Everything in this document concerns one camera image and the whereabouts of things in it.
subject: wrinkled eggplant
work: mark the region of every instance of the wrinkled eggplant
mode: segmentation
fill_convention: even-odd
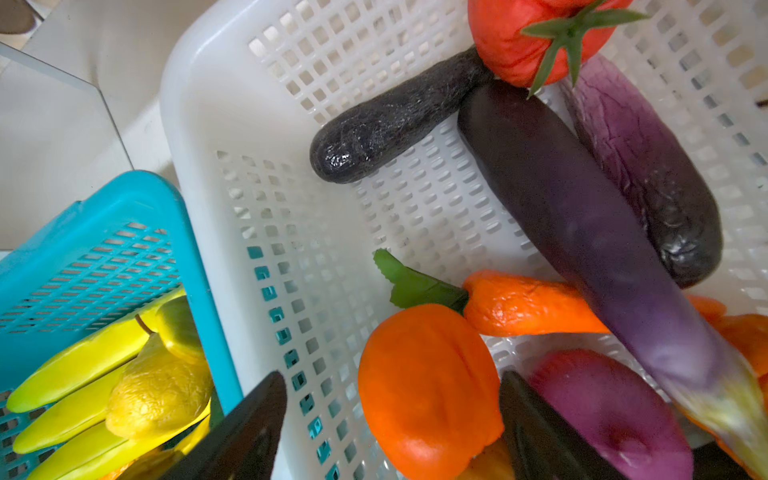
[[[768,418],[750,367],[686,300],[586,148],[527,96],[494,81],[459,110],[489,186],[660,386],[768,478]]]
[[[720,214],[672,131],[602,55],[581,67],[576,88],[560,88],[581,143],[632,206],[677,285],[707,278],[723,252]]]
[[[359,180],[424,138],[492,79],[474,47],[441,61],[328,122],[312,140],[312,168],[329,182]]]

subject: black eggplant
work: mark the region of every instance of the black eggplant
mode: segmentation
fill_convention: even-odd
[[[459,110],[488,185],[667,394],[768,478],[768,418],[749,365],[686,300],[586,148],[527,96],[494,81]]]
[[[720,263],[723,232],[706,182],[653,106],[602,55],[560,83],[581,143],[619,187],[680,287]]]
[[[424,138],[492,79],[474,47],[441,61],[328,122],[312,140],[312,168],[329,182],[359,180]]]

